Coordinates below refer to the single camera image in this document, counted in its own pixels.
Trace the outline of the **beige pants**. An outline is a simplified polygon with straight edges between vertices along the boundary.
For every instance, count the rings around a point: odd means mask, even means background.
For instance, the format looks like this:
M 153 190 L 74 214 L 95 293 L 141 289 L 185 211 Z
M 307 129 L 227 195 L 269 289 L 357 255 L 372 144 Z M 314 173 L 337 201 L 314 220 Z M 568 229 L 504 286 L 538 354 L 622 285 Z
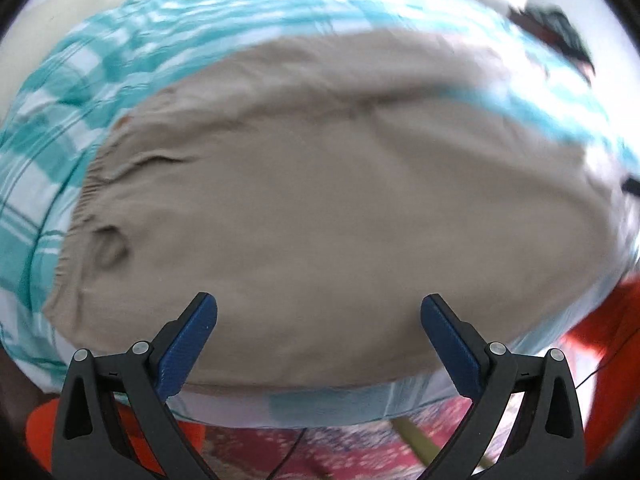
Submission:
M 379 29 L 232 54 L 122 116 L 91 163 L 44 307 L 119 352 L 198 292 L 190 384 L 357 387 L 436 365 L 437 292 L 510 342 L 615 275 L 622 194 L 582 146 L 492 108 L 550 91 L 523 51 Z

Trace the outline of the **red patterned floor rug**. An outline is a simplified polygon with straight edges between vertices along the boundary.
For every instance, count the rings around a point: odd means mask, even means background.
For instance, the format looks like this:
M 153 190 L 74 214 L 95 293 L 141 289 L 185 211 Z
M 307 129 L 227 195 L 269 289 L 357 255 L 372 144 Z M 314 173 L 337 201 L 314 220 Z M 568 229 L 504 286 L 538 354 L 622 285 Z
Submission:
M 202 456 L 221 479 L 415 479 L 425 469 L 388 420 L 305 431 L 207 427 Z

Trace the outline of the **teal plaid bed sheet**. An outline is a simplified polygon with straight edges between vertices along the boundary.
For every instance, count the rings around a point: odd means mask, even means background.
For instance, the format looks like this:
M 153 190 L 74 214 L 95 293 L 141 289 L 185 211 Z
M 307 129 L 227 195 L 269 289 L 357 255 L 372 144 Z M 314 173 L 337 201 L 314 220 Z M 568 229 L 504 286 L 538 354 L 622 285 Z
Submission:
M 639 154 L 562 58 L 474 0 L 126 0 L 82 21 L 23 79 L 1 127 L 1 340 L 38 387 L 62 388 L 73 346 L 43 312 L 87 168 L 111 125 L 210 63 L 285 36 L 401 26 L 479 39 L 548 75 L 539 90 L 462 91 L 463 102 L 604 148 Z

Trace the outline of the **cream headboard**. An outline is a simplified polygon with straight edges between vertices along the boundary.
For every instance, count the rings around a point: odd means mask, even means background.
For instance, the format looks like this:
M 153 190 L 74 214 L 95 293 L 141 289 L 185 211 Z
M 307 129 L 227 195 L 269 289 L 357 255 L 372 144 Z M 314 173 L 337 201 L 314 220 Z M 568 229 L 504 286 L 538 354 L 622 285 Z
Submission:
M 21 13 L 1 40 L 1 115 L 26 78 L 74 27 L 125 0 L 46 0 Z

